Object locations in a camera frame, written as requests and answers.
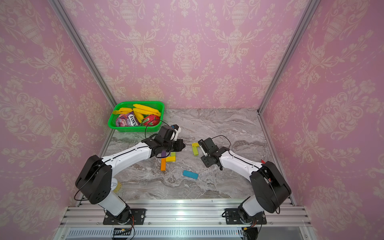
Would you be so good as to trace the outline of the orange block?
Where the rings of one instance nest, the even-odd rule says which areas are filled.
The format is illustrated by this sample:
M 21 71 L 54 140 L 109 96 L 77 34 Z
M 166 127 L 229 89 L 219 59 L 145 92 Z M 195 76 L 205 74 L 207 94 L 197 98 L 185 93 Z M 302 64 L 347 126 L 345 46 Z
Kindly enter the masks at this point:
M 161 159 L 161 171 L 166 171 L 166 158 Z

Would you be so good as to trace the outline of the teal block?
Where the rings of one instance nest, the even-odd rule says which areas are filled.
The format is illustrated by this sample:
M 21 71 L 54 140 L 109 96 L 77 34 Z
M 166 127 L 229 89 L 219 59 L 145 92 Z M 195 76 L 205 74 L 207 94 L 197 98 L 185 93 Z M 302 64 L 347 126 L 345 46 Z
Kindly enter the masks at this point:
M 186 170 L 183 171 L 183 176 L 187 177 L 187 178 L 195 179 L 195 180 L 197 180 L 199 177 L 199 175 L 197 173 L 193 173 L 193 172 L 186 171 Z

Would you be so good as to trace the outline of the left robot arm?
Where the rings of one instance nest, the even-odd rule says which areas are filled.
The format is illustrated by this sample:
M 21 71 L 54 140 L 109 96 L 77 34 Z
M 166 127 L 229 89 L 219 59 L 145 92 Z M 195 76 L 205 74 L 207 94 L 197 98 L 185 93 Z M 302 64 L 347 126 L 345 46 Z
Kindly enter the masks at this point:
M 87 159 L 81 170 L 75 183 L 76 188 L 91 204 L 101 206 L 115 223 L 131 224 L 133 219 L 131 208 L 111 190 L 112 179 L 130 166 L 156 157 L 162 151 L 180 152 L 185 147 L 182 139 L 158 143 L 148 138 L 111 156 L 101 158 L 93 155 Z

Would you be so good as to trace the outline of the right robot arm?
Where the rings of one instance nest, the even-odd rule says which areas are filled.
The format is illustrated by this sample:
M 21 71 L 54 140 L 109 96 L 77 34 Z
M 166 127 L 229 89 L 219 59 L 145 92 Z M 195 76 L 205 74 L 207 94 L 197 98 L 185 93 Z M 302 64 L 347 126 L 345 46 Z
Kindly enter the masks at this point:
M 292 194 L 287 181 L 272 162 L 258 163 L 235 154 L 226 147 L 216 145 L 200 146 L 204 165 L 217 165 L 221 170 L 234 171 L 250 181 L 254 194 L 238 207 L 238 214 L 244 224 L 263 224 L 258 220 L 264 212 L 279 213 L 281 204 Z

